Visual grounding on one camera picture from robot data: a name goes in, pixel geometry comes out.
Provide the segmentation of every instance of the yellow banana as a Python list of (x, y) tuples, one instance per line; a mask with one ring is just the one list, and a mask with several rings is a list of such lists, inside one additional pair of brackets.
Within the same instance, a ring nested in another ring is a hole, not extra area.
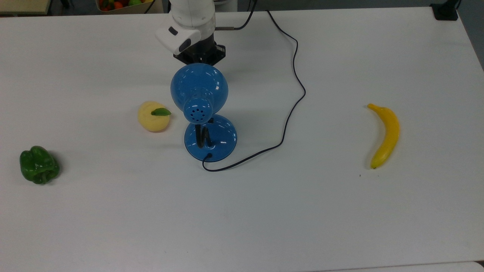
[(392, 154), (393, 148), (400, 135), (400, 124), (398, 123), (398, 118), (391, 109), (373, 104), (368, 104), (368, 108), (376, 112), (383, 121), (383, 124), (385, 124), (385, 139), (371, 160), (370, 166), (375, 169), (385, 163), (390, 154)]

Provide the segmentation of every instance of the lamp base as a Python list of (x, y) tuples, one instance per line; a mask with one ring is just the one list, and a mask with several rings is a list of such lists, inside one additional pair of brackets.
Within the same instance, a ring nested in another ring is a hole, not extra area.
[(217, 162), (232, 153), (237, 143), (237, 132), (232, 122), (214, 114), (207, 123), (200, 126), (202, 130), (206, 128), (210, 135), (210, 140), (204, 141), (202, 147), (197, 144), (196, 125), (189, 124), (185, 130), (185, 147), (194, 158), (203, 161), (211, 153), (212, 157), (207, 158), (206, 162)]

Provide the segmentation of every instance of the green bell pepper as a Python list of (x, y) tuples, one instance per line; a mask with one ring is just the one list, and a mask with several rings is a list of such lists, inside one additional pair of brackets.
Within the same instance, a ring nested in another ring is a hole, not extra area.
[(33, 146), (20, 154), (20, 171), (26, 180), (35, 184), (46, 184), (59, 170), (56, 159), (41, 146)]

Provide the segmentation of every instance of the blue desk lamp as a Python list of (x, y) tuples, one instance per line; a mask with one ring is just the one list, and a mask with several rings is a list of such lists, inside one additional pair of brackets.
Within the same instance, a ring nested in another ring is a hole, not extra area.
[(185, 147), (200, 161), (220, 161), (235, 148), (234, 126), (227, 118), (215, 114), (224, 106), (227, 96), (227, 81), (217, 68), (208, 64), (189, 64), (173, 76), (171, 97), (190, 122), (185, 130)]

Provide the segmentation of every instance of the red fruit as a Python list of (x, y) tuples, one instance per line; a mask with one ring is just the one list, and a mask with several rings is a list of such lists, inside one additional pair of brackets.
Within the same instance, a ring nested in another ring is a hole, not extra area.
[(121, 2), (114, 2), (114, 9), (117, 10), (117, 9), (121, 9), (123, 8), (123, 5)]

